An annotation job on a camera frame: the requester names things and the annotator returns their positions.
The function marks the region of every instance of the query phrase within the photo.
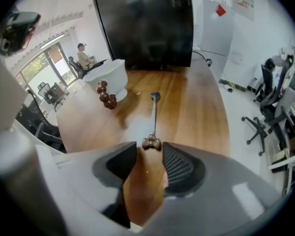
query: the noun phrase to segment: white refrigerator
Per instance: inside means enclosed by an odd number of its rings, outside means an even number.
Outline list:
[[[213,61],[210,70],[217,83],[230,53],[233,31],[233,9],[225,4],[203,0],[197,9],[194,46],[200,48],[198,52],[206,59]]]

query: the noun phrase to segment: black cap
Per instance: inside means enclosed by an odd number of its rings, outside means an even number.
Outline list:
[[[82,43],[80,43],[80,44],[78,44],[78,49],[80,48],[80,46],[86,46],[85,44],[82,44]]]

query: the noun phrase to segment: beige shirt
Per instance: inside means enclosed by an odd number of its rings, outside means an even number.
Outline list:
[[[82,51],[78,52],[78,58],[81,66],[84,69],[88,69],[88,65],[91,64],[90,58]]]

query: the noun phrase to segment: power cord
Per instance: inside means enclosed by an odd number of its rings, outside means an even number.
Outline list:
[[[206,61],[208,67],[210,67],[212,65],[213,61],[211,59],[206,59],[201,53],[198,53],[196,51],[192,51],[192,52],[201,55],[203,57],[203,59]]]

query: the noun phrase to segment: brown beaded bracelet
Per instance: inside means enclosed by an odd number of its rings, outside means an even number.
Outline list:
[[[114,109],[117,106],[116,96],[114,94],[107,94],[106,86],[106,81],[98,82],[96,91],[99,94],[99,100],[104,102],[106,108]]]

